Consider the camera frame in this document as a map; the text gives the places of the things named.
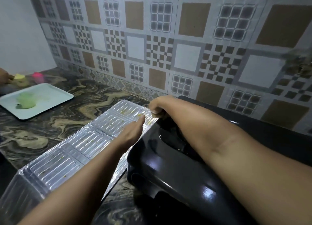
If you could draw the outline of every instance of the marble countertop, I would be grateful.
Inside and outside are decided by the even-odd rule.
[[[16,169],[78,131],[121,99],[142,106],[149,103],[62,69],[43,73],[46,82],[73,94],[74,98],[27,121],[20,121],[0,108],[0,151]],[[138,192],[123,175],[97,211],[94,224],[149,224],[155,214],[143,212],[146,207],[154,207],[151,199]]]

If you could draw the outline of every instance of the pink lid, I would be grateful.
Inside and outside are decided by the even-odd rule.
[[[41,74],[40,72],[34,72],[32,77],[42,77],[43,74]]]

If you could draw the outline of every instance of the pink container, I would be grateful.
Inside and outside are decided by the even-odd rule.
[[[43,74],[39,73],[39,72],[34,72],[32,74],[32,77],[34,78],[34,81],[36,84],[41,84],[44,83],[44,77]]]

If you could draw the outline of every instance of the black appliance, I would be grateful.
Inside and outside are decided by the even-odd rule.
[[[312,138],[187,97],[238,125],[260,143],[312,166]],[[159,119],[128,155],[127,180],[154,198],[167,193],[198,211],[212,224],[257,224],[225,184],[204,164],[169,117]]]

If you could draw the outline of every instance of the plastic cover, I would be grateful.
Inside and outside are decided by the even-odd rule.
[[[78,132],[18,170],[0,199],[2,224],[17,224],[51,191],[102,151],[126,124],[137,121],[141,115],[146,116],[143,136],[157,118],[152,117],[149,109],[121,100]],[[126,170],[128,152],[120,158],[103,199]]]

